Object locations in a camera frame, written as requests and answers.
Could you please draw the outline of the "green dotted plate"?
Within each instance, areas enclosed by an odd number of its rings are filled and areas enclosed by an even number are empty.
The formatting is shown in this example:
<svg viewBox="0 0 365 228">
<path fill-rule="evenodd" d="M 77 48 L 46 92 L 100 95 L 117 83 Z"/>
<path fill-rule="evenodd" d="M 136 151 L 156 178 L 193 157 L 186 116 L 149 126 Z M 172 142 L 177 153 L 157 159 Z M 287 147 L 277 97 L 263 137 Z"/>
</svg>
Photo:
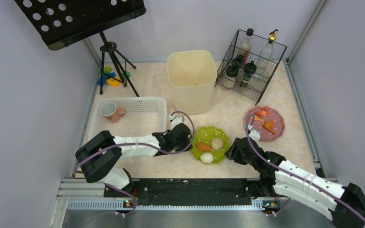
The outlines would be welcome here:
<svg viewBox="0 0 365 228">
<path fill-rule="evenodd" d="M 196 130 L 192 143 L 191 153 L 196 160 L 201 161 L 200 156 L 203 154 L 203 152 L 199 152 L 197 150 L 197 144 L 199 142 L 203 142 L 211 145 L 211 141 L 213 138 L 222 138 L 224 141 L 224 147 L 219 151 L 212 150 L 210 152 L 214 155 L 214 161 L 211 164 L 220 163 L 226 158 L 225 152 L 231 147 L 231 141 L 229 136 L 221 128 L 215 126 L 203 126 Z"/>
</svg>

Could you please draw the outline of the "cream plastic waste bin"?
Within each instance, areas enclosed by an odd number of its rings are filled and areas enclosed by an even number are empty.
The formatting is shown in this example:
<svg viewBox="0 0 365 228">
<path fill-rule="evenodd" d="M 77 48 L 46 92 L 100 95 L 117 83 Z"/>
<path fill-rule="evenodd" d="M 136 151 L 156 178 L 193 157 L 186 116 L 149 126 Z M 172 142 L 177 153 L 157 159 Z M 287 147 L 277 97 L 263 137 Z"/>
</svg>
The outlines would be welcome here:
<svg viewBox="0 0 365 228">
<path fill-rule="evenodd" d="M 209 51 L 188 50 L 170 54 L 167 73 L 176 110 L 202 114 L 210 109 L 217 68 Z"/>
</svg>

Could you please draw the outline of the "small spice jar black lid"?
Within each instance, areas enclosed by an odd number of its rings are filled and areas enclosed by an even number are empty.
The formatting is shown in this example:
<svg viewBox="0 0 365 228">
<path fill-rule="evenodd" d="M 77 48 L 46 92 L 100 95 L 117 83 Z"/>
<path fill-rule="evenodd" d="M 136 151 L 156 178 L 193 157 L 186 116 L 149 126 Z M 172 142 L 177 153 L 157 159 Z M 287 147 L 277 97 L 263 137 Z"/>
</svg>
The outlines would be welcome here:
<svg viewBox="0 0 365 228">
<path fill-rule="evenodd" d="M 244 73 L 240 82 L 240 88 L 246 88 L 248 86 L 251 77 L 252 77 L 251 73 Z"/>
</svg>

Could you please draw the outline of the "pink floral mug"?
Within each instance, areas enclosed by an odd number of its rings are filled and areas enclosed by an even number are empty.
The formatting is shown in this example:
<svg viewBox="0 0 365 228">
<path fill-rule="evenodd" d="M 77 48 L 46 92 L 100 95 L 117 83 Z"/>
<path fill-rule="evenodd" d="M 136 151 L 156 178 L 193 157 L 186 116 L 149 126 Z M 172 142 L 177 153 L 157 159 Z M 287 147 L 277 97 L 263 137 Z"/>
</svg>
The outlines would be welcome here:
<svg viewBox="0 0 365 228">
<path fill-rule="evenodd" d="M 112 101 L 106 101 L 99 107 L 100 114 L 108 121 L 117 123 L 122 117 L 124 117 L 127 111 L 123 108 L 118 108 L 116 103 Z"/>
</svg>

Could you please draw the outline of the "black wire rack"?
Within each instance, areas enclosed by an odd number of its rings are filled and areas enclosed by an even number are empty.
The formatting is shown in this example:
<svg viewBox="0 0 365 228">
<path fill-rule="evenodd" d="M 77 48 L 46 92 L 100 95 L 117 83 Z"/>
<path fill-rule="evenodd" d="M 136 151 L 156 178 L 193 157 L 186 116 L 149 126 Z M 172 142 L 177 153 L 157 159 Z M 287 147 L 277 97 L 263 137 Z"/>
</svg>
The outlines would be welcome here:
<svg viewBox="0 0 365 228">
<path fill-rule="evenodd" d="M 275 29 L 264 38 L 251 28 L 237 30 L 217 70 L 215 85 L 243 95 L 257 105 L 287 49 L 276 41 L 278 31 Z"/>
</svg>

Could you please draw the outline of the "spice jar round black lid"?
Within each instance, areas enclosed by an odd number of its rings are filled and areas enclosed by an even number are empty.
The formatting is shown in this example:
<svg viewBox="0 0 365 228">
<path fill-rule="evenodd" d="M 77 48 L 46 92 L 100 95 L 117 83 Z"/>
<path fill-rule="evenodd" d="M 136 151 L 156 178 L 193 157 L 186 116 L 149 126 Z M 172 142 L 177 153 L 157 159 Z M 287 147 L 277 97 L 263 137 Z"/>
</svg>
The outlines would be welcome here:
<svg viewBox="0 0 365 228">
<path fill-rule="evenodd" d="M 243 68 L 243 71 L 245 73 L 251 73 L 253 75 L 257 71 L 257 66 L 255 65 L 254 61 L 252 60 L 249 63 L 245 64 L 245 66 Z"/>
</svg>

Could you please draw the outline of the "spice jar labelled black lid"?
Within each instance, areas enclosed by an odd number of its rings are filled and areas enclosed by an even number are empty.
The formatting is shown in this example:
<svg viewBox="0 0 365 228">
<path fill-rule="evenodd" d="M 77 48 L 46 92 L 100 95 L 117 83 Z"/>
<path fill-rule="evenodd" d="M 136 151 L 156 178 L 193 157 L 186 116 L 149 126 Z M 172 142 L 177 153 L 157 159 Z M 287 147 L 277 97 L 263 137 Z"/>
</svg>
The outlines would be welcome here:
<svg viewBox="0 0 365 228">
<path fill-rule="evenodd" d="M 243 65 L 243 55 L 237 55 L 232 61 L 231 66 L 234 68 L 242 68 Z"/>
</svg>

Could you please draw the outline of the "clear bottle gold pump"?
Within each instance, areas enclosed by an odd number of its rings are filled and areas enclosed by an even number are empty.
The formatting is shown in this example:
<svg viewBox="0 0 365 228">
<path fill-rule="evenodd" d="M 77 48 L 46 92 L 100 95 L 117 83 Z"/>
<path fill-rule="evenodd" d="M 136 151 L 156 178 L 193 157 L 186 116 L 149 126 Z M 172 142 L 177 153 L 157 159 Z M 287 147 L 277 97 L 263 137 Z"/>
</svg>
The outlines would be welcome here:
<svg viewBox="0 0 365 228">
<path fill-rule="evenodd" d="M 273 67 L 272 56 L 273 56 L 273 53 L 275 51 L 274 42 L 277 39 L 277 32 L 278 31 L 279 31 L 278 29 L 275 29 L 274 31 L 269 33 L 268 42 L 261 49 L 260 55 L 257 59 L 257 63 L 256 63 L 257 71 L 256 71 L 256 73 L 261 75 L 261 76 L 264 76 L 266 78 L 269 78 L 270 70 Z"/>
</svg>

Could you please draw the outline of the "dark sauce bottle black cap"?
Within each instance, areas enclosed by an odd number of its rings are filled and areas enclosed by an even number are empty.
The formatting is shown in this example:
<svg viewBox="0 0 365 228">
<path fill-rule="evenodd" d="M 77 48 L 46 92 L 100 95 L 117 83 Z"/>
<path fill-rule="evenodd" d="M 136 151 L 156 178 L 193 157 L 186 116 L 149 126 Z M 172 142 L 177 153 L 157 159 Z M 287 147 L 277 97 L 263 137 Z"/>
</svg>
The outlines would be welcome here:
<svg viewBox="0 0 365 228">
<path fill-rule="evenodd" d="M 254 30 L 252 28 L 248 28 L 246 31 L 246 36 L 242 39 L 239 49 L 238 49 L 238 58 L 242 62 L 242 66 L 244 66 L 247 62 L 248 56 L 252 49 L 252 35 Z"/>
</svg>

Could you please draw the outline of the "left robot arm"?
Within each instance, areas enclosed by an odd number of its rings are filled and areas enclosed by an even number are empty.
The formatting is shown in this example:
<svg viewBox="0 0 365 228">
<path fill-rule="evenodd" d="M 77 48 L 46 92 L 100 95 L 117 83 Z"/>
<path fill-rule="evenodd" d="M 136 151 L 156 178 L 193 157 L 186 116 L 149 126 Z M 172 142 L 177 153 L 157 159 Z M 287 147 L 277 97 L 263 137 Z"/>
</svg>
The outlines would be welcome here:
<svg viewBox="0 0 365 228">
<path fill-rule="evenodd" d="M 88 183 L 102 182 L 108 187 L 131 188 L 134 181 L 116 163 L 123 158 L 172 155 L 191 149 L 195 130 L 184 123 L 170 130 L 139 137 L 113 136 L 108 130 L 97 134 L 76 152 L 77 166 Z"/>
</svg>

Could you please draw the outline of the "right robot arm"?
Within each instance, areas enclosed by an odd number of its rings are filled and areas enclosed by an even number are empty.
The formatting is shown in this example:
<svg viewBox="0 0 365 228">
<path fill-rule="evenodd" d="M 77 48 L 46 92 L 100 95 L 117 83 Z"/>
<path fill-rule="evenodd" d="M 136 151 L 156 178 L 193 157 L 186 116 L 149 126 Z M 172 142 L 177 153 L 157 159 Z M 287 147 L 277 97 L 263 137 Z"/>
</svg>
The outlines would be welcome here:
<svg viewBox="0 0 365 228">
<path fill-rule="evenodd" d="M 365 194 L 358 185 L 321 178 L 276 152 L 263 150 L 248 137 L 235 139 L 225 155 L 235 163 L 252 166 L 274 193 L 312 208 L 335 227 L 365 227 Z"/>
</svg>

